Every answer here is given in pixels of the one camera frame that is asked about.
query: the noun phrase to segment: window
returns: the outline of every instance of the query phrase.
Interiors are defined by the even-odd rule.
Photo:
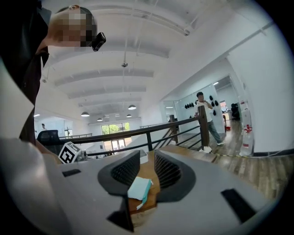
[[[222,111],[225,112],[225,111],[227,110],[226,102],[225,102],[225,101],[221,101],[221,102],[220,102],[220,106],[221,106],[221,110],[222,110]]]
[[[113,134],[130,130],[130,123],[117,123],[101,126],[102,134]]]
[[[130,123],[117,123],[101,126],[102,134],[113,134],[130,130]],[[104,150],[112,151],[125,148],[132,138],[125,138],[120,140],[104,141]]]

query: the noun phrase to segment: light blue cloth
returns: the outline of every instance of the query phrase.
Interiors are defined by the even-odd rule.
[[[134,182],[130,186],[128,190],[128,197],[135,198],[142,201],[142,203],[139,206],[137,206],[137,210],[139,210],[147,201],[147,196],[148,196],[148,192],[151,187],[151,184],[153,183],[150,179],[136,177]]]

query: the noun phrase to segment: wooden railing post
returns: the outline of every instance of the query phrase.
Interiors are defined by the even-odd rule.
[[[170,122],[171,123],[175,122],[175,116],[174,115],[170,115]],[[170,129],[171,129],[171,134],[172,135],[176,134],[176,126],[173,126]],[[177,136],[173,137],[173,140],[175,141],[176,144],[179,142]]]
[[[204,105],[198,107],[202,150],[209,145],[208,124]]]

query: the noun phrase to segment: green trees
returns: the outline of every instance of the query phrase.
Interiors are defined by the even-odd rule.
[[[113,134],[122,131],[124,125],[124,131],[130,130],[130,123],[119,123],[101,126],[102,134]]]
[[[130,130],[130,123],[125,123],[124,124],[124,130],[129,131]]]

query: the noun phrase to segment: doorway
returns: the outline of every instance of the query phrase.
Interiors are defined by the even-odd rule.
[[[125,147],[124,140],[112,140],[111,144],[113,150],[123,149]]]
[[[132,139],[124,138],[120,140],[110,140],[110,141],[104,141],[104,150],[105,151],[113,151],[113,150],[119,150],[125,148],[130,142],[132,142]]]

